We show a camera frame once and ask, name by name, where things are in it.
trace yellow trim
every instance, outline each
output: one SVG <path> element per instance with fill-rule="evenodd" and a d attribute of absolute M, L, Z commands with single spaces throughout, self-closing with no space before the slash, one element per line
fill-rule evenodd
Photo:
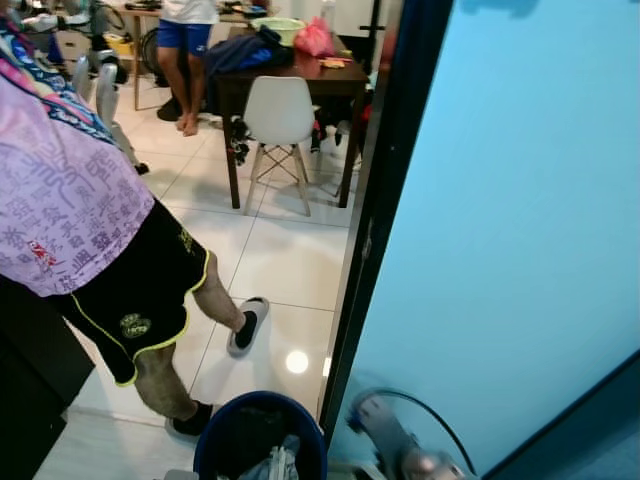
<path fill-rule="evenodd" d="M 202 287 L 202 285 L 204 285 L 204 282 L 207 281 L 207 270 L 209 268 L 209 258 L 210 258 L 210 253 L 209 250 L 205 249 L 206 255 L 205 255 L 205 259 L 204 259 L 204 268 L 203 268 L 203 272 L 202 272 L 202 277 L 200 278 L 200 280 L 198 280 L 198 282 L 191 287 L 189 290 L 187 290 L 184 293 L 184 298 L 186 300 L 187 295 L 189 295 L 190 293 L 194 292 L 195 290 L 198 290 L 200 287 Z M 73 298 L 73 301 L 76 303 L 76 307 L 78 308 L 78 311 L 82 314 L 82 316 L 91 324 L 93 325 L 95 328 L 97 328 L 98 330 L 100 330 L 107 338 L 109 338 L 113 343 L 115 343 L 116 345 L 118 345 L 122 351 L 125 352 L 125 354 L 128 356 L 129 354 L 127 353 L 127 350 L 124 348 L 124 346 L 118 342 L 115 338 L 113 338 L 109 332 L 107 332 L 105 329 L 103 329 L 102 327 L 100 327 L 98 324 L 96 324 L 93 320 L 91 320 L 91 318 L 89 318 L 89 315 L 87 315 L 84 310 L 82 309 L 82 307 L 80 306 L 80 302 L 78 301 L 78 299 L 76 298 L 76 296 L 71 293 L 71 298 Z M 162 343 L 158 343 L 156 345 L 151 345 L 149 347 L 144 347 L 141 348 L 140 350 L 138 350 L 136 353 L 133 354 L 133 358 L 131 359 L 131 362 L 133 363 L 133 369 L 134 369 L 134 374 L 133 377 L 131 377 L 131 379 L 129 379 L 128 381 L 124 382 L 124 383 L 119 383 L 117 381 L 114 382 L 117 386 L 119 387 L 128 387 L 130 385 L 133 385 L 135 383 L 135 381 L 138 379 L 138 369 L 136 367 L 136 358 L 138 358 L 138 356 L 143 353 L 143 352 L 148 352 L 150 350 L 158 350 L 160 348 L 165 348 L 168 347 L 169 345 L 172 345 L 174 343 L 176 343 L 176 341 L 182 337 L 185 332 L 187 331 L 187 329 L 189 328 L 189 310 L 187 310 L 185 308 L 186 311 L 186 315 L 187 318 L 185 319 L 184 322 L 184 327 L 182 328 L 182 330 L 180 330 L 176 335 L 174 335 L 172 338 L 170 338 L 169 340 L 166 340 Z"/>

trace white chair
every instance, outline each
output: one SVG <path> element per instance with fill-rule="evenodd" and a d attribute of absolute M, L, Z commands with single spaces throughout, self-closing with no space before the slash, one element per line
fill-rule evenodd
<path fill-rule="evenodd" d="M 298 146 L 311 136 L 315 121 L 307 82 L 299 77 L 256 78 L 249 93 L 244 121 L 251 131 L 251 136 L 259 144 L 251 171 L 251 187 L 244 214 L 247 215 L 251 209 L 253 191 L 258 180 L 274 168 L 280 167 L 296 180 L 307 217 L 310 217 L 311 209 L 307 198 L 309 177 Z M 284 148 L 285 145 L 291 147 L 291 150 Z M 271 154 L 276 150 L 282 150 L 286 156 L 279 160 L 274 158 Z M 260 164 L 265 155 L 273 160 L 274 164 L 260 172 Z M 297 175 L 283 165 L 289 157 L 294 160 Z"/>

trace bare leg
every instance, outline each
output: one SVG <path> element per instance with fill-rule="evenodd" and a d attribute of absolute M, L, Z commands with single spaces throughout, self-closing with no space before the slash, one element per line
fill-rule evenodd
<path fill-rule="evenodd" d="M 150 350 L 136 358 L 138 379 L 136 389 L 142 401 L 153 411 L 167 418 L 188 420 L 198 410 L 187 389 L 173 368 L 176 345 Z"/>
<path fill-rule="evenodd" d="M 182 115 L 176 124 L 178 130 L 182 131 L 185 129 L 187 119 L 191 113 L 191 103 L 189 103 L 184 77 L 178 68 L 178 49 L 158 47 L 158 63 L 182 108 Z"/>
<path fill-rule="evenodd" d="M 207 280 L 204 285 L 193 292 L 193 296 L 205 315 L 212 318 L 234 332 L 239 332 L 246 322 L 244 314 L 238 310 L 225 290 L 218 276 L 218 259 L 209 252 Z"/>
<path fill-rule="evenodd" d="M 185 137 L 198 133 L 198 113 L 206 87 L 204 60 L 189 54 L 189 71 L 191 72 L 191 114 L 187 117 L 184 129 Z"/>

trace person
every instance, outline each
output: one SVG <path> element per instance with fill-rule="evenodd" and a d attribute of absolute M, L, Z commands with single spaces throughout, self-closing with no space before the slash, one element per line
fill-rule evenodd
<path fill-rule="evenodd" d="M 211 26 L 218 22 L 214 0 L 163 0 L 158 25 L 158 63 L 182 113 L 176 127 L 185 137 L 198 133 L 198 113 L 206 89 L 203 56 Z M 187 50 L 189 80 L 178 68 L 181 49 Z"/>
<path fill-rule="evenodd" d="M 97 345 L 119 385 L 185 435 L 213 406 L 189 397 L 172 357 L 199 308 L 245 355 L 269 303 L 240 308 L 218 260 L 149 192 L 109 131 L 6 16 L 0 0 L 0 274 L 46 299 Z"/>

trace table leg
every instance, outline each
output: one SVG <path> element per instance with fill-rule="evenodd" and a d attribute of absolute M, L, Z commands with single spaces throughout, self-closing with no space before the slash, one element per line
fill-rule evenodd
<path fill-rule="evenodd" d="M 229 95 L 218 84 L 218 97 L 220 98 L 220 113 L 222 114 L 222 130 L 224 131 L 224 147 L 227 153 L 227 169 L 229 170 L 229 188 L 231 189 L 231 206 L 240 208 L 240 191 L 238 190 L 238 171 L 236 160 L 233 158 L 231 148 L 231 109 L 229 107 Z"/>
<path fill-rule="evenodd" d="M 140 17 L 133 16 L 133 109 L 138 110 L 140 94 L 139 60 L 140 60 Z"/>
<path fill-rule="evenodd" d="M 340 200 L 338 207 L 346 208 L 349 201 L 349 190 L 351 189 L 351 176 L 353 165 L 358 154 L 358 137 L 360 135 L 360 122 L 362 119 L 362 108 L 364 104 L 364 86 L 358 88 L 355 101 L 353 102 L 353 117 L 351 118 L 351 132 L 349 132 L 349 145 L 347 146 L 347 157 L 344 162 L 344 172 L 340 184 Z"/>

